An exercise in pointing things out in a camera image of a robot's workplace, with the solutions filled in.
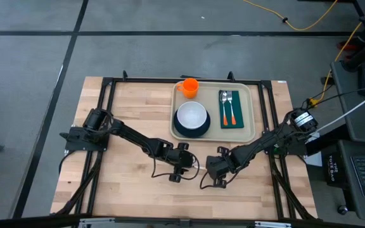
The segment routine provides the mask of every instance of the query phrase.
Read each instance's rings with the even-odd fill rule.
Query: green napkin
[[[241,113],[239,91],[232,91],[232,107],[233,107],[234,119],[236,120],[236,125],[232,124],[231,103],[229,101],[226,101],[224,104],[227,118],[227,126],[223,125],[223,105],[222,101],[219,99],[221,97],[221,92],[222,91],[219,91],[218,93],[221,128],[223,129],[244,128],[245,125],[243,124],[243,115]]]

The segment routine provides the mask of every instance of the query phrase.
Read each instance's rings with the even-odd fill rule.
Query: black plate
[[[203,125],[201,125],[201,127],[197,128],[197,129],[187,129],[184,126],[181,125],[180,121],[178,121],[177,118],[177,112],[178,110],[174,113],[174,119],[173,119],[173,124],[176,127],[176,130],[182,134],[185,137],[200,137],[203,134],[205,134],[210,126],[210,116],[209,113],[207,112],[207,119],[205,120],[205,123],[203,123]]]

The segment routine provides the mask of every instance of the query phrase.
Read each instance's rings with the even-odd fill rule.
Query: yellow extension cord
[[[259,7],[263,10],[266,10],[268,12],[271,12],[271,13],[274,13],[275,15],[277,15],[278,17],[280,17],[281,19],[284,19],[285,17],[281,16],[278,12],[272,10],[272,9],[269,9],[269,8],[266,8],[266,7],[263,7],[263,6],[260,6],[258,4],[255,4],[255,3],[252,3],[250,1],[247,1],[247,0],[243,0],[244,2],[248,3],[248,4],[251,4],[253,6],[256,6],[256,7]],[[291,25],[288,20],[285,20],[285,23],[290,26],[293,30],[296,30],[296,31],[305,31],[305,30],[308,30],[310,28],[312,28],[313,26],[315,26],[316,24],[318,24],[331,10],[332,8],[335,6],[335,4],[338,2],[338,0],[335,0],[333,2],[333,4],[329,7],[329,9],[315,22],[313,23],[312,25],[309,25],[308,27],[306,28],[295,28],[293,25]],[[355,32],[360,28],[360,26],[362,25],[362,22],[360,22],[357,27],[354,29],[354,31],[352,32],[352,34],[350,35],[349,39],[347,39],[347,42],[345,43],[345,45],[343,45],[342,49],[339,51],[339,53],[337,54],[336,58],[335,58],[335,61],[338,61],[340,55],[342,54],[343,50],[345,49],[345,47],[349,44],[350,40],[353,38],[353,35],[355,34]],[[321,95],[321,98],[319,99],[313,99],[313,98],[310,98],[309,99],[309,104],[311,106],[315,106],[318,104],[318,102],[320,102],[323,98],[324,98],[324,92],[326,90],[326,86],[328,85],[328,81],[329,81],[329,78],[330,78],[330,73],[331,71],[329,71],[328,75],[326,76],[326,80],[324,82],[324,86],[323,86],[323,92],[322,92],[322,95]]]

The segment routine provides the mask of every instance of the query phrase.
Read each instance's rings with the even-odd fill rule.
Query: white cable
[[[347,116],[348,114],[352,113],[354,110],[358,109],[358,107],[362,106],[363,104],[365,103],[365,101],[361,102],[360,104],[358,104],[356,107],[352,108],[350,111],[344,113],[343,115],[341,115],[339,118],[337,118],[336,120],[326,124],[325,126],[321,127],[320,129],[316,130],[315,132],[319,132],[321,131],[322,129],[334,124],[335,122],[339,121],[341,118]]]

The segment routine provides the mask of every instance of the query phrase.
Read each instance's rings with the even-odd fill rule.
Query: orange cup
[[[183,83],[177,84],[177,90],[181,91],[186,98],[192,99],[196,97],[200,84],[195,79],[186,79]]]

